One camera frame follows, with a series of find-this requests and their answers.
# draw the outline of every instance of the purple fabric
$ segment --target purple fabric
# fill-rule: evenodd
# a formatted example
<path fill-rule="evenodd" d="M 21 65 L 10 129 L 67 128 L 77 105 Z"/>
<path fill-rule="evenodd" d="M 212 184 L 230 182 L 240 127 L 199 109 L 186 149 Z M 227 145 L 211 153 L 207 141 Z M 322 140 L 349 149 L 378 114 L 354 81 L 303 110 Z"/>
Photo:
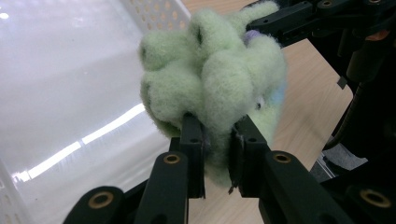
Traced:
<path fill-rule="evenodd" d="M 261 35 L 262 35 L 262 34 L 260 34 L 260 32 L 255 31 L 255 30 L 247 31 L 247 32 L 245 33 L 245 36 L 244 36 L 244 43 L 245 43 L 245 45 L 247 45 L 248 42 L 249 42 L 251 39 L 253 39 L 254 37 L 261 36 Z"/>

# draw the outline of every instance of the cable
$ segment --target cable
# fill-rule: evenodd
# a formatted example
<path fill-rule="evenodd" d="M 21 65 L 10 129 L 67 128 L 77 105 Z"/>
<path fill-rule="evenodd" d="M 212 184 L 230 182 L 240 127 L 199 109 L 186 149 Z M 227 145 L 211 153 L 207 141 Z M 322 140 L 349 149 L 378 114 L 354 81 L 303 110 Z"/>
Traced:
<path fill-rule="evenodd" d="M 361 82 L 359 84 L 358 88 L 356 89 L 355 95 L 352 99 L 352 102 L 350 103 L 348 111 L 346 112 L 346 116 L 343 120 L 343 123 L 341 124 L 340 128 L 338 129 L 338 132 L 335 134 L 335 137 L 324 146 L 323 150 L 327 150 L 327 149 L 337 146 L 344 139 L 344 137 L 347 135 L 347 128 L 348 128 L 349 122 L 350 122 L 351 118 L 353 117 L 353 114 L 358 106 L 358 102 L 364 92 L 364 87 L 365 87 L 365 83 Z"/>

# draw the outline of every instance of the white plastic container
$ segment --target white plastic container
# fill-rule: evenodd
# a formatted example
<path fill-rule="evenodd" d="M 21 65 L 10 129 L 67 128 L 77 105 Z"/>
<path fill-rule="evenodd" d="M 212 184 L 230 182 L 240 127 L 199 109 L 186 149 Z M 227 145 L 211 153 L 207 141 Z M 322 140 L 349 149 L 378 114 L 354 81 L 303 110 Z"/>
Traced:
<path fill-rule="evenodd" d="M 139 96 L 137 48 L 182 29 L 178 0 L 0 2 L 0 223 L 57 224 L 88 190 L 128 190 L 169 141 Z"/>

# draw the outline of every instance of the wooden table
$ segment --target wooden table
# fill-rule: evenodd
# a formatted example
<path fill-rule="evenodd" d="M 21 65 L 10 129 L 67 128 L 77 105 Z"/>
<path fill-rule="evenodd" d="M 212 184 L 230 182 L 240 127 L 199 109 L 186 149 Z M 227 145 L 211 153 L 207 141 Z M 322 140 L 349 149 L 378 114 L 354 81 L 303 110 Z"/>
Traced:
<path fill-rule="evenodd" d="M 194 13 L 211 7 L 220 14 L 236 11 L 252 0 L 183 0 Z M 321 150 L 343 116 L 352 91 L 337 84 L 339 76 L 308 40 L 284 48 L 288 64 L 288 88 L 272 150 L 283 150 L 296 156 L 310 170 Z M 206 199 L 190 200 L 189 223 L 262 223 L 258 199 L 241 198 L 237 190 L 205 181 Z"/>

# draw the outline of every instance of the fuzzy green stuffed toy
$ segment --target fuzzy green stuffed toy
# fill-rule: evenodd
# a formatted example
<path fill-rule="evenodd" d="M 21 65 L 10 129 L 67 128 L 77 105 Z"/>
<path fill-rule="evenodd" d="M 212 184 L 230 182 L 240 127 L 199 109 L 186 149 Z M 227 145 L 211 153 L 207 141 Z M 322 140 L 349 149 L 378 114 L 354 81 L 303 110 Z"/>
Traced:
<path fill-rule="evenodd" d="M 278 10 L 260 2 L 225 16 L 194 13 L 187 30 L 152 31 L 140 43 L 143 104 L 168 137 L 180 135 L 190 112 L 207 129 L 205 175 L 230 187 L 228 150 L 233 125 L 249 115 L 271 146 L 286 86 L 287 64 L 276 41 L 246 25 Z"/>

